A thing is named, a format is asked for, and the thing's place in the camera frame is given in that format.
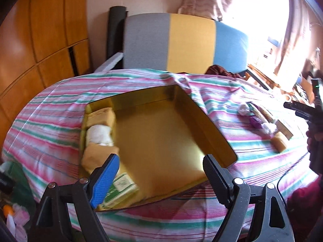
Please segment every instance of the wooden wardrobe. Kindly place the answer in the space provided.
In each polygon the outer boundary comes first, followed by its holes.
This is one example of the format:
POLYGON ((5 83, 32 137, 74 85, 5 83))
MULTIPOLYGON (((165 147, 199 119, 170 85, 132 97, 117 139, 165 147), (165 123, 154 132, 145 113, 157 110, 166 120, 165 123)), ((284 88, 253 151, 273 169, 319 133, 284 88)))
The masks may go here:
POLYGON ((86 0, 17 0, 0 26, 0 150, 34 96, 89 72, 86 0))

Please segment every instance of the blue cushion section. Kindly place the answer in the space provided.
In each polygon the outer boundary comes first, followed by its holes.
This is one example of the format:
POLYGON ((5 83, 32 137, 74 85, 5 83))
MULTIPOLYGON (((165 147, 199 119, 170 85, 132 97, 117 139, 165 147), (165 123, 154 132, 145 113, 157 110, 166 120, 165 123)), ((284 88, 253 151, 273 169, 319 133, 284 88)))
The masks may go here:
POLYGON ((215 21, 216 44, 213 64, 228 72, 240 73, 247 69, 248 36, 224 23, 215 21))

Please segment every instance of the chair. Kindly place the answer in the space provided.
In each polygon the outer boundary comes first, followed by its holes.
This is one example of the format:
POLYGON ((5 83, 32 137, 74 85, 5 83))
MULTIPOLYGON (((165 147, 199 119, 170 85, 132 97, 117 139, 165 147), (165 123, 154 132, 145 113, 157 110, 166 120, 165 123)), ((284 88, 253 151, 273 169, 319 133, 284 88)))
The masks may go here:
POLYGON ((151 68, 169 72, 205 73, 218 64, 232 73, 247 72, 270 88, 247 67, 248 36, 224 23, 184 15, 150 13, 125 20, 123 53, 110 57, 96 72, 123 68, 151 68))

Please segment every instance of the yellow cushion section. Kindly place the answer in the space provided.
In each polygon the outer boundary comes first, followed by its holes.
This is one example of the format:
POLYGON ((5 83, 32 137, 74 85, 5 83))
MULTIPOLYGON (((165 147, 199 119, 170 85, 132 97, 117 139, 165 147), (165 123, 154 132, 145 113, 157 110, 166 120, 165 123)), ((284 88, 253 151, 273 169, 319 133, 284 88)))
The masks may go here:
POLYGON ((171 14, 167 71, 205 73, 213 65, 215 22, 210 19, 171 14))

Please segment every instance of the pink striped fabric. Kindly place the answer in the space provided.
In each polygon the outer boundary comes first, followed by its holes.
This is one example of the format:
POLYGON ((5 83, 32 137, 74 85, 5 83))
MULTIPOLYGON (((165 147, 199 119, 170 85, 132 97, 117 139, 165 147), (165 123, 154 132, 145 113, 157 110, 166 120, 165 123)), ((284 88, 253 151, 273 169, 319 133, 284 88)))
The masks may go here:
MULTIPOLYGON (((241 79, 212 75, 172 74, 151 69, 130 69, 75 77, 45 89, 17 116, 9 130, 2 158, 23 167, 35 200, 46 185, 74 183, 79 168, 79 133, 85 105, 91 101, 153 86, 177 84, 206 112, 238 155, 229 167, 235 177, 263 186, 277 184, 284 172, 306 153, 307 124, 283 108, 271 94, 241 79), (277 153, 268 137, 252 128, 237 113, 238 105, 253 101, 266 106, 293 130, 289 148, 277 153)), ((312 182, 316 175, 305 157, 280 182, 284 197, 312 182)), ((72 226, 79 228, 69 205, 72 226)), ((99 213, 113 241, 212 241, 226 214, 209 183, 181 196, 138 208, 99 213)), ((245 219, 248 231, 253 207, 245 219)))

